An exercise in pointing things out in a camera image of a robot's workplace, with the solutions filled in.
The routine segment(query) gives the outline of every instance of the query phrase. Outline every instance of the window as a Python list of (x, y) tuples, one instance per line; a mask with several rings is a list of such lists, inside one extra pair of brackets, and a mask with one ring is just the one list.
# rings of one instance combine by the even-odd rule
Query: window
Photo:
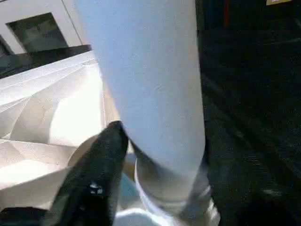
[(8, 23), (27, 52), (68, 47), (51, 13)]

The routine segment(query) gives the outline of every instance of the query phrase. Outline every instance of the glass panel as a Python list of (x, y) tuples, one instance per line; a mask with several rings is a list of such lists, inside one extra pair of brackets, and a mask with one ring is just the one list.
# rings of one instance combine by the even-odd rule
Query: glass panel
[(11, 53), (12, 53), (11, 49), (9, 48), (7, 43), (4, 41), (4, 39), (0, 35), (0, 58), (3, 56), (8, 56)]
[(51, 13), (7, 24), (27, 52), (68, 47)]

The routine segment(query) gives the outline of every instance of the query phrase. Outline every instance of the black object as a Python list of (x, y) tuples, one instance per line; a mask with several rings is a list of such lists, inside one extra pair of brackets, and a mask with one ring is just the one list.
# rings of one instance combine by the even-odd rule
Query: black object
[(72, 168), (42, 226), (111, 226), (128, 138), (121, 122), (101, 132)]

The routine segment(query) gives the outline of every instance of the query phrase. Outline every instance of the white pillar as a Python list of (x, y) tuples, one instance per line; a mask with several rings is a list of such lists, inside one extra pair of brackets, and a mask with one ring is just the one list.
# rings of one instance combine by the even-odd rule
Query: white pillar
[(205, 147), (195, 1), (77, 5), (126, 132), (143, 152), (142, 189), (162, 203), (185, 202)]

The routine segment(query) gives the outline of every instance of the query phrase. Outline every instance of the white column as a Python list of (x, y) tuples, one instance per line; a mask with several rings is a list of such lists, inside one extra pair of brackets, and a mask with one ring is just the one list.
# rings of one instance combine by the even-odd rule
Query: white column
[(185, 202), (205, 132), (194, 0), (77, 0), (92, 49), (154, 200)]

